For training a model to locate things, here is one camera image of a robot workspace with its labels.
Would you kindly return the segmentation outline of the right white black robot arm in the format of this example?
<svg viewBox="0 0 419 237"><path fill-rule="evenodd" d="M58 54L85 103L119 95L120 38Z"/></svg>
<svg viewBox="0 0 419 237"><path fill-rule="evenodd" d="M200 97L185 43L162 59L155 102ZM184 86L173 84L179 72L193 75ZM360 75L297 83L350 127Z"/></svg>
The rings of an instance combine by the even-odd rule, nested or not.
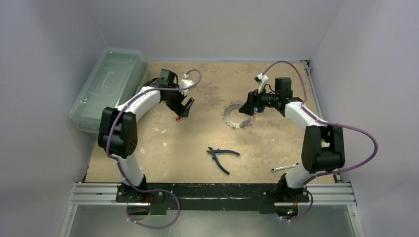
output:
<svg viewBox="0 0 419 237"><path fill-rule="evenodd" d="M290 78L276 78L275 90L267 92L267 76L257 75L259 87L249 92L239 112L249 116L274 108L282 116L293 121L304 133L301 164L281 176L275 193L289 201L303 192L304 183L319 174L342 168L345 164L343 130L338 126L320 123L301 98L294 97Z"/></svg>

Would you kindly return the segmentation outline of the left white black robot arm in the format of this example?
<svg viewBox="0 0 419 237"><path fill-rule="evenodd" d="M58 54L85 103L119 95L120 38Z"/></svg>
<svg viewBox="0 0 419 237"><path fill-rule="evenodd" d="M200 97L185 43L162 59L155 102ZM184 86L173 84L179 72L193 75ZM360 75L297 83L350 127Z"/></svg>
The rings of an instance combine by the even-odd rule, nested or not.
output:
<svg viewBox="0 0 419 237"><path fill-rule="evenodd" d="M146 178L134 152L138 144L137 123L151 108L163 102L177 115L177 121L189 116L194 98L184 99L198 82L190 79L187 71L183 78L170 70L162 69L159 76L144 83L139 92L117 107L102 111L98 132L98 146L113 159L122 175L122 184L129 186L128 196L135 202L147 197Z"/></svg>

